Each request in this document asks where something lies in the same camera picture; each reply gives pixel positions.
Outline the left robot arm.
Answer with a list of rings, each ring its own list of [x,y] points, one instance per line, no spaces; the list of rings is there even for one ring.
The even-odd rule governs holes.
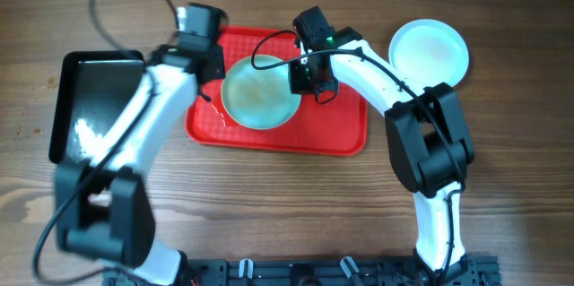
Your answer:
[[[160,241],[144,182],[203,84],[224,76],[221,46],[75,51],[62,64],[49,158],[60,250],[101,261],[108,276],[188,285],[187,256]]]

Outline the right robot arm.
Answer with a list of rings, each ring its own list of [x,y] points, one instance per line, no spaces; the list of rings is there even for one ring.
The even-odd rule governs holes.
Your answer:
[[[419,19],[391,39],[380,57],[356,30],[335,30],[315,6],[292,22],[301,55],[290,62],[295,94],[337,93],[344,84],[384,118],[391,167],[413,194],[421,280],[452,282],[465,271],[459,205],[474,147],[454,88],[470,54],[444,22]]]

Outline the pale blue plate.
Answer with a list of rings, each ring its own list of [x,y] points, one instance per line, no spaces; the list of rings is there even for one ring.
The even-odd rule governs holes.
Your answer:
[[[424,86],[445,82],[454,87],[470,66],[463,37],[446,23],[432,19],[402,26],[390,41],[388,57],[397,71]]]
[[[257,70],[250,56],[240,59],[227,72],[221,99],[235,122],[255,130],[282,126],[301,104],[301,96],[291,92],[289,66]]]

